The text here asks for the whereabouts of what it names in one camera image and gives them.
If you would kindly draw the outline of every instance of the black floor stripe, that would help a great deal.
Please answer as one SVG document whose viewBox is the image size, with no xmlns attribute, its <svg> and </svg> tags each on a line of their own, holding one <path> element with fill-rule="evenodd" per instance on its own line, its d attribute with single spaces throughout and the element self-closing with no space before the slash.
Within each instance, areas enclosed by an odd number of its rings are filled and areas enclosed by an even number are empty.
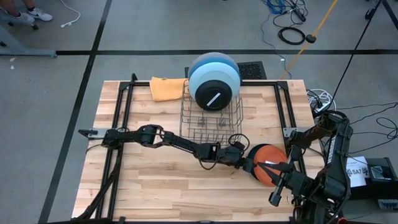
<svg viewBox="0 0 398 224">
<path fill-rule="evenodd" d="M 300 50 L 277 50 L 282 55 L 296 55 Z M 274 55 L 274 50 L 98 50 L 97 55 L 201 55 L 208 52 L 221 52 L 229 55 Z M 87 50 L 59 50 L 58 55 L 89 55 Z M 305 50 L 305 55 L 396 55 L 398 49 L 369 50 Z"/>
<path fill-rule="evenodd" d="M 42 212 L 39 218 L 39 223 L 47 223 L 49 220 L 51 208 L 54 203 L 55 196 L 57 194 L 58 185 L 61 180 L 63 167 L 65 165 L 65 161 L 68 156 L 69 146 L 72 141 L 73 133 L 75 131 L 75 126 L 79 116 L 81 104 L 83 103 L 83 97 L 86 91 L 88 80 L 90 79 L 91 70 L 93 69 L 93 64 L 97 54 L 98 46 L 100 45 L 101 36 L 104 31 L 106 19 L 108 18 L 111 4 L 112 0 L 106 1 L 105 8 L 101 17 L 101 22 L 99 23 L 98 30 L 95 35 L 93 48 L 91 49 L 90 57 L 88 58 L 87 66 L 83 74 L 83 79 L 81 80 L 79 91 L 75 100 L 75 105 L 73 106 L 72 115 L 69 120 L 68 128 L 62 142 L 62 147 L 60 155 L 57 160 L 57 165 L 55 166 L 55 170 L 50 182 L 50 187 L 49 190 L 47 191 L 47 196 L 43 204 Z"/>
<path fill-rule="evenodd" d="M 90 50 L 58 50 L 57 55 L 90 55 Z"/>
</svg>

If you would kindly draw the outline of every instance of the yellow towel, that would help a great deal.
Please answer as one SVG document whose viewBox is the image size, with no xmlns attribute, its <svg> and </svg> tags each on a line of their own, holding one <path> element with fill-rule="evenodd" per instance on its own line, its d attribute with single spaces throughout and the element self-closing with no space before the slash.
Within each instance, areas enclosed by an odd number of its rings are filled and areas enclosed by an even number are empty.
<svg viewBox="0 0 398 224">
<path fill-rule="evenodd" d="M 156 78 L 149 82 L 152 98 L 155 102 L 181 99 L 182 88 L 186 78 Z M 188 88 L 185 97 L 189 96 Z"/>
</svg>

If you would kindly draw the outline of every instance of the gray floor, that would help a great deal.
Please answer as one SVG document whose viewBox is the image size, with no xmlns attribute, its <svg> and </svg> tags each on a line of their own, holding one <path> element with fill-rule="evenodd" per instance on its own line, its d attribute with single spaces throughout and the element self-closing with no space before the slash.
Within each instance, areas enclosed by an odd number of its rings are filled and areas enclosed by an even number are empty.
<svg viewBox="0 0 398 224">
<path fill-rule="evenodd" d="M 59 26 L 75 17 L 60 1 L 37 0 L 54 14 L 54 21 L 38 22 L 40 30 L 7 27 L 23 44 L 55 50 L 90 50 L 106 0 L 64 0 L 79 10 L 81 19 L 70 27 Z M 332 0 L 307 0 L 308 21 L 300 28 L 312 33 Z M 389 1 L 398 14 L 398 3 Z M 364 13 L 372 5 L 363 0 L 339 1 L 322 27 L 315 50 L 353 49 L 366 25 Z M 200 50 L 271 49 L 261 41 L 259 26 L 267 8 L 258 0 L 114 0 L 99 45 L 100 50 Z M 280 23 L 289 18 L 281 18 Z M 299 49 L 281 42 L 279 29 L 269 21 L 266 39 L 278 49 Z M 398 49 L 398 31 L 381 7 L 360 49 Z M 268 79 L 283 74 L 277 55 L 231 55 L 237 62 L 262 61 Z M 284 55 L 288 62 L 293 55 Z M 183 77 L 184 67 L 197 55 L 99 55 L 95 58 L 84 95 L 76 130 L 89 128 L 104 80 L 127 80 L 132 72 L 139 79 L 151 76 Z M 73 104 L 88 56 L 0 57 L 0 223 L 36 223 L 50 184 Z M 303 55 L 291 70 L 294 79 L 304 79 L 307 88 L 333 92 L 349 55 Z M 355 55 L 337 94 L 338 108 L 396 101 L 398 55 Z M 345 111 L 357 120 L 379 107 Z M 396 109 L 382 114 L 396 120 Z M 374 118 L 354 124 L 355 131 L 382 131 Z M 385 141 L 382 136 L 355 136 L 350 149 L 356 151 Z M 87 141 L 75 134 L 49 221 L 67 220 L 72 214 Z M 398 142 L 393 141 L 359 155 L 390 157 L 398 170 Z M 395 213 L 382 213 L 374 202 L 350 202 L 348 218 L 372 213 L 358 220 L 396 223 Z"/>
</svg>

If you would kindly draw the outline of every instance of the metal dish rack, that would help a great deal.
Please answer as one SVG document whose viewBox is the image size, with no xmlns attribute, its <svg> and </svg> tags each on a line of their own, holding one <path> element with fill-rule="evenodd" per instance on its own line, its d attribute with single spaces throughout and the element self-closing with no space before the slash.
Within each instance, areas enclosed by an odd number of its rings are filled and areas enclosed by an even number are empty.
<svg viewBox="0 0 398 224">
<path fill-rule="evenodd" d="M 239 141 L 242 133 L 243 103 L 238 95 L 221 111 L 210 112 L 201 109 L 195 99 L 189 95 L 188 80 L 184 82 L 181 113 L 180 136 L 195 143 L 216 143 L 228 146 Z"/>
</svg>

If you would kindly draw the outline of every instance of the wooden table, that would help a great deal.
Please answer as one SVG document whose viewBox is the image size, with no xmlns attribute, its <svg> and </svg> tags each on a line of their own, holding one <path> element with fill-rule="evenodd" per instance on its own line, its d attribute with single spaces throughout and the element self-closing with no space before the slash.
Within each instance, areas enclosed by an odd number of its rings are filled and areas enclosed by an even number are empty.
<svg viewBox="0 0 398 224">
<path fill-rule="evenodd" d="M 104 82 L 94 128 L 111 127 L 119 83 Z M 304 82 L 289 80 L 288 84 L 297 126 L 313 126 Z M 274 89 L 242 86 L 241 98 L 244 106 L 242 130 L 250 139 L 251 147 L 269 143 L 284 151 Z M 145 124 L 159 124 L 165 130 L 178 134 L 180 107 L 180 100 L 155 103 L 148 86 L 135 86 L 128 128 L 134 130 Z M 284 111 L 289 126 L 285 103 Z M 98 143 L 100 141 L 90 141 L 89 146 Z M 312 148 L 320 150 L 319 143 L 314 142 Z M 105 156 L 106 150 L 101 147 L 87 153 L 73 217 L 81 214 L 99 191 Z M 315 177 L 323 167 L 321 156 L 312 151 L 305 153 L 304 162 L 310 177 Z M 273 191 L 274 187 L 262 185 L 243 170 L 217 165 L 207 171 L 191 154 L 181 150 L 172 147 L 149 149 L 130 143 L 124 147 L 114 218 L 124 216 L 127 220 L 146 221 L 289 220 L 293 210 L 290 191 L 283 191 L 279 207 L 273 207 L 268 202 Z M 105 208 L 108 207 L 108 199 L 109 193 Z"/>
</svg>

